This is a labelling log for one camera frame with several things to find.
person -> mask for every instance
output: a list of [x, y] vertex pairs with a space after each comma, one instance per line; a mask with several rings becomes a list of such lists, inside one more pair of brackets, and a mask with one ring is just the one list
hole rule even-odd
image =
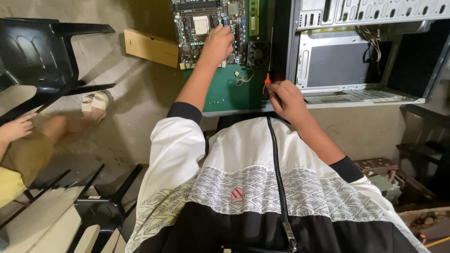
[[288, 80], [268, 89], [289, 123], [266, 116], [219, 127], [198, 165], [207, 90], [233, 41], [229, 27], [211, 30], [153, 129], [126, 253], [427, 252]]
[[0, 207], [26, 190], [50, 162], [62, 138], [99, 123], [107, 106], [108, 97], [97, 91], [83, 98], [83, 117], [58, 115], [33, 128], [33, 113], [0, 126]]

concrete floor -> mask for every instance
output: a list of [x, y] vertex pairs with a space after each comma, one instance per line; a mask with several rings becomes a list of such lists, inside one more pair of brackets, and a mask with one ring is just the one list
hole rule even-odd
[[[72, 39], [80, 79], [85, 80], [88, 85], [117, 85], [108, 91], [110, 104], [106, 118], [98, 126], [58, 145], [54, 159], [35, 181], [39, 185], [66, 169], [72, 169], [63, 183], [82, 184], [105, 163], [105, 169], [96, 185], [102, 194], [114, 192], [136, 164], [148, 163], [150, 133], [155, 124], [165, 117], [183, 86], [181, 70], [125, 54], [125, 28], [174, 39], [169, 2], [0, 0], [0, 17], [107, 23], [116, 30], [112, 34], [83, 35]], [[434, 98], [425, 107], [448, 114], [447, 93], [448, 82], [445, 81], [439, 85]], [[25, 100], [32, 96], [33, 89], [20, 94], [18, 100]], [[44, 110], [36, 122], [53, 113], [81, 114], [82, 97], [83, 95], [75, 95], [59, 99]], [[10, 102], [5, 103], [4, 99], [0, 101], [3, 111], [12, 106]], [[311, 113], [353, 160], [386, 157], [398, 161], [396, 144], [440, 139], [443, 136], [442, 131], [437, 132], [432, 128], [424, 130], [420, 119], [410, 115], [403, 116], [398, 105], [314, 109]], [[215, 129], [216, 122], [217, 118], [204, 118], [201, 127], [203, 130], [212, 130]], [[127, 202], [137, 198], [139, 184], [140, 180], [137, 180], [127, 194]]]

black and white jacket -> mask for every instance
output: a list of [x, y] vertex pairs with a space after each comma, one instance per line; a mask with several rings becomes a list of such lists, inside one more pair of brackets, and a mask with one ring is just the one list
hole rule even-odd
[[280, 120], [219, 131], [199, 167], [199, 113], [156, 124], [126, 253], [428, 252], [348, 157], [326, 165]]

green mat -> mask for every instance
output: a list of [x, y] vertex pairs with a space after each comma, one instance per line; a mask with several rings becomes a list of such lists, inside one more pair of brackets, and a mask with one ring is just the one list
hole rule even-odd
[[[267, 0], [259, 2], [259, 40], [267, 41]], [[248, 1], [246, 0], [246, 13], [248, 13]], [[246, 41], [256, 41], [255, 36], [248, 36], [246, 32]], [[252, 71], [243, 70], [245, 64], [228, 64], [225, 68], [218, 68], [208, 94], [203, 112], [218, 112], [229, 110], [259, 109], [265, 108], [267, 101], [263, 100], [262, 88], [266, 79], [267, 70], [260, 69], [255, 71], [255, 76], [250, 82], [245, 82], [241, 86], [236, 86], [239, 79], [234, 72], [248, 79], [252, 76]], [[187, 81], [192, 73], [192, 69], [184, 70], [184, 81]]]

white sandal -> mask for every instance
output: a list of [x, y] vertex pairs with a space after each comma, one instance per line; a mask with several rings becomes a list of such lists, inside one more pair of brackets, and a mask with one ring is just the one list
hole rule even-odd
[[94, 99], [94, 94], [89, 94], [89, 95], [83, 97], [83, 101], [81, 103], [81, 111], [82, 112], [91, 112], [93, 99]]
[[101, 91], [96, 91], [94, 93], [94, 98], [92, 99], [92, 107], [104, 110], [102, 116], [100, 117], [100, 119], [97, 121], [97, 123], [99, 123], [102, 119], [105, 118], [106, 116], [106, 108], [108, 107], [108, 96], [106, 96], [106, 94], [104, 94]]

